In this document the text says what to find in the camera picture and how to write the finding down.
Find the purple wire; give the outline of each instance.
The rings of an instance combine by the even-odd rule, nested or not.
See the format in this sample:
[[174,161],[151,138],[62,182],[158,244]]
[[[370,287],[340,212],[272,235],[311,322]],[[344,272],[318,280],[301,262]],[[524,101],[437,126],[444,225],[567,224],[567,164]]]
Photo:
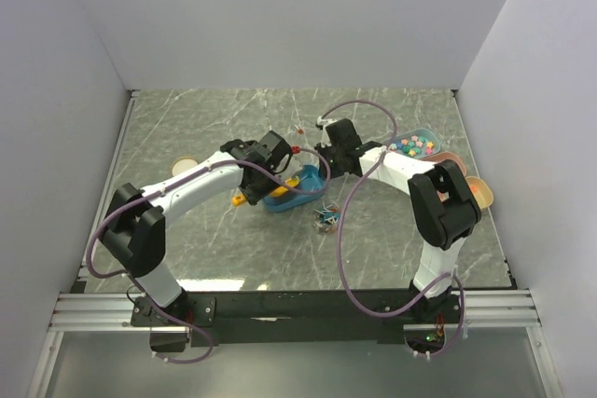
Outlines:
[[348,104],[359,104],[359,103],[368,104],[369,106],[377,107],[378,109],[383,111],[387,116],[390,117],[390,121],[392,122],[392,136],[390,137],[390,141],[393,141],[395,139],[395,137],[398,135],[398,123],[396,122],[396,118],[394,117],[394,114],[392,114],[389,109],[382,106],[381,104],[371,102],[370,100],[349,100],[348,102],[338,103],[335,106],[332,106],[331,109],[328,109],[327,112],[325,112],[321,116],[321,118],[326,118],[329,114],[334,112],[336,109],[340,109],[341,107],[346,106]]
[[[186,184],[187,182],[207,173],[208,171],[218,169],[220,167],[224,167],[227,165],[241,165],[241,166],[245,166],[245,167],[257,170],[258,172],[261,172],[262,174],[264,174],[267,177],[269,177],[270,179],[272,179],[272,181],[275,182],[276,184],[284,186],[289,191],[292,191],[294,193],[299,193],[301,195],[317,195],[317,194],[321,193],[322,191],[325,191],[327,189],[327,187],[329,186],[329,180],[331,178],[331,173],[332,173],[331,168],[329,167],[329,163],[327,163],[327,160],[323,156],[321,156],[317,151],[314,151],[309,148],[300,148],[300,151],[317,156],[322,161],[324,166],[326,167],[326,181],[322,188],[318,188],[315,190],[301,190],[299,188],[294,188],[290,185],[286,185],[284,183],[284,181],[282,181],[281,179],[270,174],[267,170],[261,168],[260,166],[258,166],[257,164],[255,164],[253,162],[249,162],[246,160],[221,160],[219,162],[214,163],[211,167],[204,167],[201,170],[199,170],[197,172],[193,172],[193,173],[179,179],[178,181],[172,183],[171,185],[169,185],[165,188],[165,193],[172,191],[173,189],[178,188],[181,185]],[[139,199],[135,199],[135,200],[123,205],[122,207],[114,210],[109,215],[107,215],[107,217],[100,223],[100,225],[97,226],[97,228],[91,235],[90,241],[87,244],[87,247],[85,249],[85,261],[87,263],[87,269],[93,277],[96,277],[98,279],[109,279],[109,278],[115,277],[117,275],[121,275],[121,274],[128,275],[129,274],[126,269],[119,269],[119,270],[115,270],[112,272],[106,272],[106,273],[97,271],[95,269],[95,267],[93,266],[93,246],[95,245],[95,241],[97,241],[100,238],[100,236],[104,233],[105,229],[115,218],[117,218],[121,214],[127,212],[128,210],[132,209],[133,207],[136,207],[137,205],[139,205],[143,202],[147,202],[147,201],[157,198],[161,194],[162,194],[162,192],[158,190],[154,193],[151,193],[147,196],[143,196],[142,198],[139,198]],[[128,276],[131,279],[132,283],[139,289],[139,291],[141,291],[141,293],[146,293],[146,290],[143,288],[143,286],[141,286],[141,284],[133,276],[131,276],[131,275],[128,275]],[[171,316],[170,314],[165,312],[163,309],[161,309],[158,306],[158,304],[156,302],[154,302],[153,299],[149,295],[147,295],[146,297],[149,298],[149,302],[150,302],[151,306],[161,317],[163,317],[164,319],[167,319],[168,321],[171,321],[173,323],[178,323],[179,325],[183,325],[187,328],[192,329],[193,331],[198,332],[203,337],[205,337],[205,339],[207,339],[207,341],[209,343],[209,348],[207,349],[207,351],[203,355],[201,355],[197,358],[185,359],[185,360],[170,359],[162,354],[157,353],[156,355],[160,359],[167,360],[169,363],[172,363],[172,364],[194,364],[199,361],[202,361],[203,359],[207,358],[207,356],[210,355],[210,353],[214,349],[214,340],[209,333],[207,333],[205,330],[203,330],[199,326],[196,326],[192,323],[181,321],[180,319],[177,319],[174,316]]]
[[[336,109],[338,109],[344,105],[352,104],[352,103],[369,104],[369,105],[377,107],[378,109],[381,109],[387,116],[390,117],[390,120],[392,121],[392,125],[394,127],[392,136],[390,137],[390,142],[395,139],[395,137],[397,135],[398,125],[396,123],[396,119],[394,118],[394,115],[388,109],[381,106],[380,104],[370,102],[368,100],[351,100],[348,102],[336,104],[334,107],[329,109],[325,114],[323,114],[322,118],[327,117],[327,115],[329,113],[335,111]],[[351,300],[351,302],[353,302],[353,304],[358,309],[363,311],[368,316],[375,317],[375,318],[392,318],[392,317],[396,317],[396,316],[402,314],[403,312],[408,311],[410,308],[412,308],[413,305],[415,305],[419,300],[421,300],[424,297],[425,293],[427,291],[429,291],[433,286],[435,286],[437,283],[439,283],[440,281],[442,281],[444,279],[452,277],[452,274],[449,272],[441,274],[439,277],[437,277],[436,279],[431,281],[427,286],[425,286],[423,288],[423,290],[419,294],[417,294],[415,297],[413,297],[409,303],[407,303],[406,305],[404,305],[403,307],[401,307],[399,309],[395,309],[394,311],[388,311],[388,312],[378,312],[378,311],[374,311],[374,310],[369,309],[366,306],[364,306],[361,302],[358,301],[358,299],[356,298],[356,296],[353,293],[353,290],[351,289],[350,285],[348,284],[348,280],[346,279],[346,273],[344,272],[344,265],[342,263],[342,232],[344,229],[344,219],[346,218],[346,212],[348,210],[348,206],[351,203],[351,200],[353,199],[354,193],[356,193],[356,191],[369,178],[369,176],[375,170],[377,170],[380,167],[380,165],[382,165],[386,154],[387,154],[387,150],[383,151],[380,154],[380,158],[378,158],[378,160],[373,164],[373,166],[365,174],[363,174],[363,176],[356,182],[356,184],[353,186],[351,191],[348,193],[348,196],[346,197],[346,200],[344,201],[344,205],[342,207],[342,213],[340,214],[340,220],[338,222],[338,233],[336,236],[336,263],[338,265],[340,281],[342,282],[344,291],[346,291],[348,298]],[[460,333],[462,331],[462,327],[463,327],[463,322],[464,322],[464,317],[465,317],[465,290],[464,290],[463,285],[460,282],[460,280],[455,275],[453,277],[456,280],[456,282],[458,283],[458,286],[460,288],[460,297],[461,297],[460,298],[460,300],[461,300],[460,321],[458,323],[458,327],[456,328],[456,334],[454,335],[454,337],[452,337],[450,339],[450,341],[441,350],[433,353],[434,356],[445,352],[445,350],[447,350],[452,345],[454,339],[456,339],[456,337],[458,337],[460,335]]]

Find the purple cable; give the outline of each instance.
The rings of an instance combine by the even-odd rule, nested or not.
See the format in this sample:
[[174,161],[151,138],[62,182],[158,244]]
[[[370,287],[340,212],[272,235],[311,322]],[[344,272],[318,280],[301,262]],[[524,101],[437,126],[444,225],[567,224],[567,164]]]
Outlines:
[[[275,182],[276,184],[284,186],[289,191],[292,191],[294,193],[298,193],[301,195],[317,195],[317,194],[321,193],[322,191],[325,191],[327,189],[327,187],[329,186],[329,180],[331,178],[331,169],[329,167],[329,163],[327,163],[327,160],[324,157],[322,157],[317,151],[313,151],[312,149],[309,149],[309,148],[300,148],[300,151],[317,156],[322,161],[324,166],[326,167],[326,182],[324,183],[324,186],[322,188],[318,188],[316,190],[301,190],[299,188],[294,188],[290,185],[286,185],[284,183],[284,181],[282,181],[281,179],[270,174],[267,170],[259,167],[255,163],[248,162],[245,160],[221,160],[219,162],[214,163],[211,167],[204,167],[197,172],[193,172],[193,173],[189,174],[188,176],[185,176],[185,177],[179,179],[178,181],[174,182],[173,184],[167,186],[165,188],[164,193],[172,191],[173,189],[186,184],[187,182],[205,174],[208,171],[215,170],[220,167],[227,166],[227,165],[241,165],[241,166],[245,166],[245,167],[257,170],[258,172],[261,172],[262,174],[264,174],[267,177],[269,177],[270,179],[272,179],[272,181]],[[120,274],[125,274],[125,275],[128,274],[126,269],[119,269],[119,270],[115,270],[115,271],[107,272],[107,273],[98,272],[95,269],[95,267],[93,266],[93,246],[95,245],[95,241],[97,241],[100,238],[100,236],[104,233],[105,229],[115,218],[117,218],[121,214],[132,209],[133,207],[136,207],[137,205],[139,205],[143,202],[150,201],[152,199],[157,198],[161,194],[162,194],[161,191],[156,191],[147,196],[144,196],[139,199],[135,199],[135,200],[129,202],[128,204],[123,205],[122,207],[114,210],[109,215],[107,215],[107,217],[102,221],[102,223],[100,223],[100,225],[97,226],[97,228],[91,235],[91,238],[87,245],[87,248],[85,249],[85,261],[87,263],[87,269],[93,277],[96,277],[98,279],[109,279],[111,277],[115,277]],[[131,279],[132,283],[139,289],[139,291],[141,291],[141,293],[146,293],[145,289],[143,289],[143,286],[141,286],[141,284],[139,284],[139,282],[135,278],[133,278],[130,275],[129,275],[129,278]],[[207,349],[207,351],[203,355],[201,355],[197,358],[185,359],[185,360],[170,359],[162,354],[157,353],[156,355],[160,359],[167,360],[167,362],[172,363],[172,364],[194,364],[194,363],[197,363],[198,361],[202,361],[203,359],[207,358],[207,356],[210,355],[210,353],[214,349],[214,340],[212,339],[212,337],[210,336],[209,333],[207,333],[205,330],[203,330],[202,328],[200,328],[192,323],[187,323],[187,322],[181,321],[180,319],[175,318],[174,316],[171,316],[170,314],[166,313],[163,309],[161,309],[158,306],[158,304],[156,302],[154,302],[153,299],[151,299],[151,297],[149,297],[149,295],[147,295],[146,297],[149,298],[149,302],[151,303],[151,306],[161,317],[163,317],[164,319],[167,319],[168,321],[171,321],[173,323],[178,323],[179,325],[185,326],[187,328],[190,328],[193,331],[198,332],[203,337],[205,337],[205,339],[207,339],[207,341],[209,343],[209,348]]]
[[377,107],[378,109],[380,109],[381,111],[383,111],[387,116],[390,117],[390,121],[392,122],[392,136],[390,137],[390,141],[394,140],[395,137],[398,135],[398,123],[396,122],[396,118],[394,117],[394,114],[392,114],[389,109],[387,109],[386,107],[382,106],[381,104],[375,103],[375,102],[371,102],[369,100],[349,100],[348,102],[342,102],[342,103],[338,103],[335,106],[332,106],[331,109],[328,109],[327,112],[325,112],[321,118],[326,118],[329,114],[331,114],[332,112],[334,112],[336,109],[340,109],[343,106],[346,106],[347,104],[368,104],[369,106],[373,106],[373,107]]
[[[392,121],[392,125],[394,126],[392,136],[390,137],[390,142],[395,139],[395,137],[397,135],[397,123],[396,123],[396,119],[394,118],[394,115],[385,107],[381,106],[380,104],[374,103],[374,102],[370,102],[367,100],[351,100],[349,102],[339,103],[339,104],[335,105],[334,107],[332,107],[331,109],[329,109],[325,114],[323,114],[322,118],[327,117],[327,115],[329,113],[335,111],[336,109],[338,109],[344,105],[352,104],[352,103],[369,104],[369,105],[377,107],[378,109],[381,109],[387,116],[390,117],[390,120]],[[353,199],[354,193],[356,193],[356,191],[368,179],[368,177],[375,170],[377,170],[378,167],[380,167],[380,165],[382,165],[386,154],[387,154],[387,149],[380,154],[380,158],[378,158],[378,160],[373,164],[373,166],[365,174],[363,174],[363,176],[356,182],[356,184],[353,186],[351,191],[348,193],[348,196],[346,197],[346,200],[344,201],[344,205],[342,207],[342,213],[340,214],[340,220],[338,222],[338,232],[337,232],[337,236],[336,236],[336,263],[338,265],[338,272],[340,274],[340,280],[342,282],[342,286],[344,287],[344,290],[346,291],[348,298],[351,300],[351,302],[353,302],[353,304],[358,309],[363,311],[368,316],[375,317],[375,318],[392,318],[392,317],[402,314],[405,311],[408,311],[414,304],[416,304],[419,300],[421,300],[424,297],[425,293],[427,291],[429,291],[433,286],[435,286],[437,283],[439,283],[440,281],[442,281],[444,279],[452,277],[452,274],[449,272],[441,274],[439,277],[437,277],[436,279],[431,281],[427,286],[425,286],[423,288],[423,290],[419,294],[417,294],[415,297],[413,297],[409,303],[407,303],[406,305],[404,305],[403,307],[401,307],[399,309],[395,309],[394,311],[388,311],[388,312],[378,312],[378,311],[374,311],[374,310],[369,309],[366,306],[364,306],[361,302],[358,301],[358,299],[356,298],[356,296],[353,293],[353,290],[351,289],[350,285],[348,284],[348,280],[346,279],[346,273],[344,272],[344,265],[342,263],[342,231],[344,229],[344,219],[346,217],[346,212],[348,210],[348,206],[351,203],[351,200]],[[462,326],[463,326],[463,321],[464,321],[464,316],[465,316],[465,291],[464,291],[463,285],[461,284],[460,280],[458,278],[456,278],[456,276],[453,276],[453,277],[456,280],[456,282],[458,283],[458,286],[460,288],[460,297],[461,297],[460,321],[458,323],[458,327],[456,329],[456,334],[454,335],[454,337],[451,338],[449,343],[446,344],[441,350],[433,353],[434,356],[447,350],[452,345],[454,339],[456,337],[458,337],[462,331]]]

